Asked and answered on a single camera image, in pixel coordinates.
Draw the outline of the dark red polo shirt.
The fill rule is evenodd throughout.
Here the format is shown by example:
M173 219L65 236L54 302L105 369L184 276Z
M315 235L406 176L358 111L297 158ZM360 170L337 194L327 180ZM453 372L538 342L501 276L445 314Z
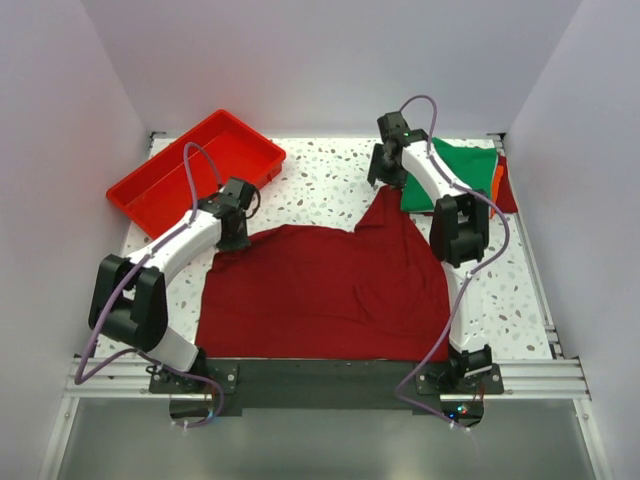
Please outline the dark red polo shirt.
M196 344L211 357L445 361L445 275L400 201L385 187L352 231L283 225L216 254Z

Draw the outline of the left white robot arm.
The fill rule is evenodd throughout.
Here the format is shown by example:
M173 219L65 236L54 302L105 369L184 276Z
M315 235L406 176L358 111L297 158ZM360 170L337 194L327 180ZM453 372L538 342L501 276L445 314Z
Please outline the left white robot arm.
M167 287L204 251L242 250L250 245L247 220L259 208L253 184L230 178L221 190L199 198L180 220L148 246L122 257L111 254L98 268L88 325L172 368L185 392L200 390L207 368L199 348L169 326Z

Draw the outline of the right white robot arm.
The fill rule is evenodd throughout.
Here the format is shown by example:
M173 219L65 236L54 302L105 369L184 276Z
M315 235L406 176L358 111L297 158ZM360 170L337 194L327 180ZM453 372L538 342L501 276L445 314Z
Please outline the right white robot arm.
M452 390L469 392L492 368L475 273L489 244L489 206L440 158L431 137L411 129L401 112L382 115L377 126L381 141L374 145L367 181L403 187L413 177L433 202L428 243L443 267L452 314L445 379Z

